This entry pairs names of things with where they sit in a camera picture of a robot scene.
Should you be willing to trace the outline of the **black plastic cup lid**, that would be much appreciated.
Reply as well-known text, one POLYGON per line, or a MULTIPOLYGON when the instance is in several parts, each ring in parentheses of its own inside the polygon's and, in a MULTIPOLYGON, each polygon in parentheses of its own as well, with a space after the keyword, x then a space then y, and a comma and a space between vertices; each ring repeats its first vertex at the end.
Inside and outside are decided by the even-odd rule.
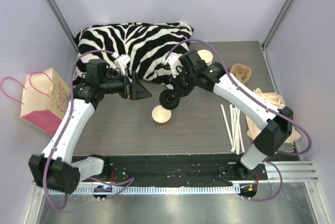
POLYGON ((181 94, 172 89, 165 89, 160 93, 160 105, 167 110, 176 109, 180 103, 181 94))

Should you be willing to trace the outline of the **brown paper coffee cup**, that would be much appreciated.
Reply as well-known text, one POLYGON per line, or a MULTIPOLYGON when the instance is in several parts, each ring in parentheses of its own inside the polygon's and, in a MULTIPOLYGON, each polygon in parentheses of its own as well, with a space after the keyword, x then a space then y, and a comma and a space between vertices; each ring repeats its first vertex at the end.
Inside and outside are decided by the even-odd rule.
POLYGON ((165 127, 171 119, 172 112, 158 105, 153 108, 151 116, 159 127, 165 127))

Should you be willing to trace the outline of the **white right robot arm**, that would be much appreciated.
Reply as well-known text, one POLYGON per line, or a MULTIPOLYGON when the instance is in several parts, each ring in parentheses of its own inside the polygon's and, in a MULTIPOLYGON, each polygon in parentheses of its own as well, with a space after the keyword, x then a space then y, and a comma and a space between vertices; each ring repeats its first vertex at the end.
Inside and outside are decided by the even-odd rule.
POLYGON ((159 101, 165 109, 175 109, 182 97, 199 87, 231 102, 260 129, 236 167, 241 179, 253 176, 258 164, 273 156, 291 135, 293 111, 265 101, 240 83, 221 63, 207 65, 193 50, 180 57, 172 54, 163 60, 163 64, 172 72, 169 81, 173 86, 160 94, 159 101))

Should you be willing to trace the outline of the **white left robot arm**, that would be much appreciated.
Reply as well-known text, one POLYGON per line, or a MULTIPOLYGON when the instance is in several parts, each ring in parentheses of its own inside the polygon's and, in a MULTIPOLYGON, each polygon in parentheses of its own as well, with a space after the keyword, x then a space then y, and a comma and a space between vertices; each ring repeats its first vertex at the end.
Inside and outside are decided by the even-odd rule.
POLYGON ((84 160, 72 162, 72 157, 87 121, 106 94, 119 94, 131 100, 152 96, 140 83, 136 72, 132 72, 130 77, 126 75, 129 62, 130 56, 126 54, 115 60, 118 74, 107 67, 105 60, 88 62, 84 82, 72 89, 67 112, 52 140, 40 155, 32 155, 28 161, 38 186, 71 194, 79 182, 92 176, 101 182, 111 177, 107 158, 90 155, 84 160))

